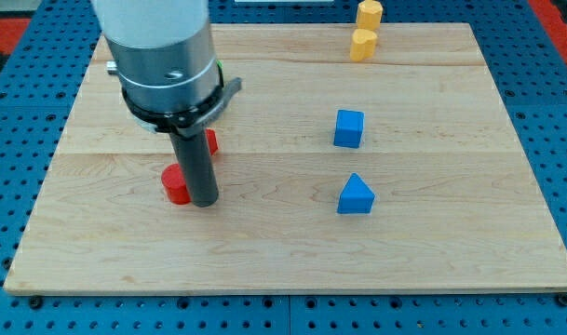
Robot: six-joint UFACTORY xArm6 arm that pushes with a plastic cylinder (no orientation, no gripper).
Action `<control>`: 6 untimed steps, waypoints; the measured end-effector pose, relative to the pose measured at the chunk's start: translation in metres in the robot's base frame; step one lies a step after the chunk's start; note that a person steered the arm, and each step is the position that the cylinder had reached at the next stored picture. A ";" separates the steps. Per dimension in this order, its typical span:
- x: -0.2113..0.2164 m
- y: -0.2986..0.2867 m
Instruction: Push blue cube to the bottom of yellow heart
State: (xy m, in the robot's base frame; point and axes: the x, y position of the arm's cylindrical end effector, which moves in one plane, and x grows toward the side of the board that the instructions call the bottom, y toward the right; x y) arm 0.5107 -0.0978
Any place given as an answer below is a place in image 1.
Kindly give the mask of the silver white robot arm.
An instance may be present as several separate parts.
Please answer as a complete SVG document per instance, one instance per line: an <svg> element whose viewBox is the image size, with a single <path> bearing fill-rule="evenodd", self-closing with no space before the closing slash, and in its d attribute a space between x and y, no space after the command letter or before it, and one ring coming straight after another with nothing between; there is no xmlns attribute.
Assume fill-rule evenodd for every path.
<svg viewBox="0 0 567 335"><path fill-rule="evenodd" d="M122 94L155 132L194 137L242 88L224 81L213 45L208 0L93 0Z"/></svg>

